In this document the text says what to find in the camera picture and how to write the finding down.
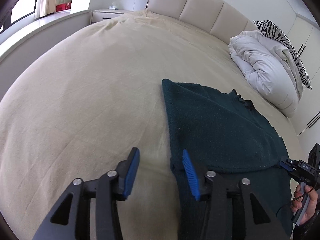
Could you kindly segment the right hand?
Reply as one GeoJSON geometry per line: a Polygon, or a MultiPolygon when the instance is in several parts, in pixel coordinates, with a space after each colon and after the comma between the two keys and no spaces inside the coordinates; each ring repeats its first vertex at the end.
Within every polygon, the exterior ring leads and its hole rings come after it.
{"type": "Polygon", "coordinates": [[[304,183],[296,187],[291,204],[292,212],[297,216],[297,226],[305,224],[316,213],[318,200],[317,191],[304,183]]]}

